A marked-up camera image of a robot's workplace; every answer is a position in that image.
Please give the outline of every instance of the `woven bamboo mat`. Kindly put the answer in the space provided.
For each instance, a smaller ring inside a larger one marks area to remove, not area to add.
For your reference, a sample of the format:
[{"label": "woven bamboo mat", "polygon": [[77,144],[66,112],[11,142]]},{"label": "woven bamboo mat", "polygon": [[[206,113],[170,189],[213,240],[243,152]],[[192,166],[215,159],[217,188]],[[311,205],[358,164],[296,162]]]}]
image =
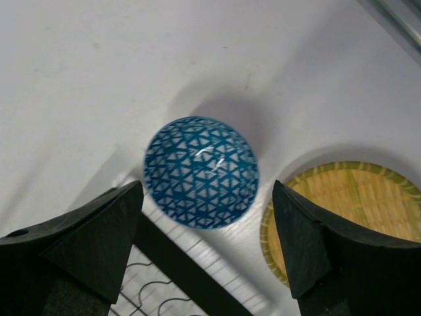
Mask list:
[{"label": "woven bamboo mat", "polygon": [[[327,163],[298,174],[286,185],[354,223],[421,242],[421,192],[390,169],[359,161]],[[272,201],[260,225],[260,245],[269,268],[288,285]]]}]

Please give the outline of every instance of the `blue patterned bowl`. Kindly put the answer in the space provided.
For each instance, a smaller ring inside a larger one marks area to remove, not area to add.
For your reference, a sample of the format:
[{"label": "blue patterned bowl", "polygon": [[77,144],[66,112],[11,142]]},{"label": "blue patterned bowl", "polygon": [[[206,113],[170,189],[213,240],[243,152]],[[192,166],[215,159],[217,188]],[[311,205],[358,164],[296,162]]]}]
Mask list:
[{"label": "blue patterned bowl", "polygon": [[147,149],[144,175],[164,213],[203,229],[238,220],[259,186],[249,144],[226,124],[206,117],[181,118],[162,128]]}]

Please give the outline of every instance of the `wire rack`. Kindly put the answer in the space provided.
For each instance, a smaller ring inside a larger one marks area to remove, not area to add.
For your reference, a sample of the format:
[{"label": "wire rack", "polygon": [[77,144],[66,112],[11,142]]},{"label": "wire rack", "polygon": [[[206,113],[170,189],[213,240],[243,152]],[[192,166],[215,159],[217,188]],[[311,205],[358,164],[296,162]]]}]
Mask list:
[{"label": "wire rack", "polygon": [[109,315],[206,315],[135,246],[128,262],[120,296]]},{"label": "wire rack", "polygon": [[[143,212],[198,266],[252,314],[268,300],[194,230],[168,218],[146,194]],[[205,316],[206,314],[135,246],[132,248],[122,289],[110,316]]]}]

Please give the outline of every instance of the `bowl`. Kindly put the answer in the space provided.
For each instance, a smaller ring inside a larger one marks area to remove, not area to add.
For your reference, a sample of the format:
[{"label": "bowl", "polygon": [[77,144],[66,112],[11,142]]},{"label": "bowl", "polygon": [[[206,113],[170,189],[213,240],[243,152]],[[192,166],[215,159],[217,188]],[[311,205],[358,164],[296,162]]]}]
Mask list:
[{"label": "bowl", "polygon": [[191,228],[222,228],[252,205],[259,187],[257,160],[233,128],[207,117],[186,117],[151,140],[143,164],[155,203]]}]

